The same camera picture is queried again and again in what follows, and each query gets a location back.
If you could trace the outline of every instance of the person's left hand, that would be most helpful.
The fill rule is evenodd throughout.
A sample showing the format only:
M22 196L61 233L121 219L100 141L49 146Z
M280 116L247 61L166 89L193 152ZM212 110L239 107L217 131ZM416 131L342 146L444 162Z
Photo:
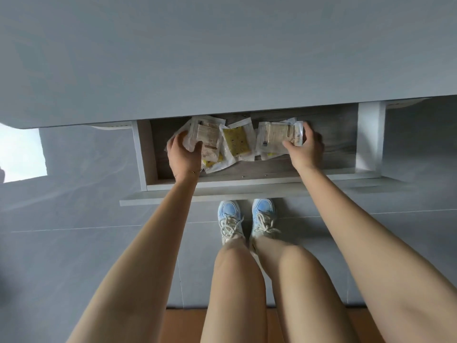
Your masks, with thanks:
M182 145L186 135L187 131L183 131L167 143L168 161L177 182L191 176L198 178L202 168L202 142L190 152Z

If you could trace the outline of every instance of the open drawer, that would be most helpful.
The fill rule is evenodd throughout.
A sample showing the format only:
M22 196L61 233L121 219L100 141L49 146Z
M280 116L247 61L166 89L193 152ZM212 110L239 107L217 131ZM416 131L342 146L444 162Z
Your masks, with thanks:
M268 111L218 114L226 124L251 117L259 121L282 121L291 117L311 122L325 143L323 169L343 188L379 186L385 103L363 102L346 105L288 108ZM174 184L168 165L167 140L190 117L136 120L132 122L141 192L120 201L122 206L157 204ZM237 162L225 170L200 175L193 201L247 199L306 195L289 155L266 161Z

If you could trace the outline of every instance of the person's right arm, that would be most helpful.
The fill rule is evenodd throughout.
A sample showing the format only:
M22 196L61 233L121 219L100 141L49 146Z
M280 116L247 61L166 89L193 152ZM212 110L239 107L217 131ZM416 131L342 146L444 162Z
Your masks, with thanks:
M305 132L284 146L386 342L457 342L457 289L318 169L323 145Z

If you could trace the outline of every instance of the person's left arm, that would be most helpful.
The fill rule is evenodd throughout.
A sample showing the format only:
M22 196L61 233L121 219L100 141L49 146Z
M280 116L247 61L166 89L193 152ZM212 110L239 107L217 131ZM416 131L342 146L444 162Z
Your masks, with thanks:
M156 342L178 257L182 233L201 168L201 143L168 145L176 184L103 279L69 343Z

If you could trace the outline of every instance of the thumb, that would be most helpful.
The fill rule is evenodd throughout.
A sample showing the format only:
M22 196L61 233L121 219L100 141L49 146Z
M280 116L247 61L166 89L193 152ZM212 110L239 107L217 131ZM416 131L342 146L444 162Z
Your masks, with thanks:
M289 151L289 153L291 151L294 151L294 149L296 148L290 141L283 141L283 146Z
M202 152L202 146L203 146L203 142L202 141L197 142L193 152L194 153L201 153Z

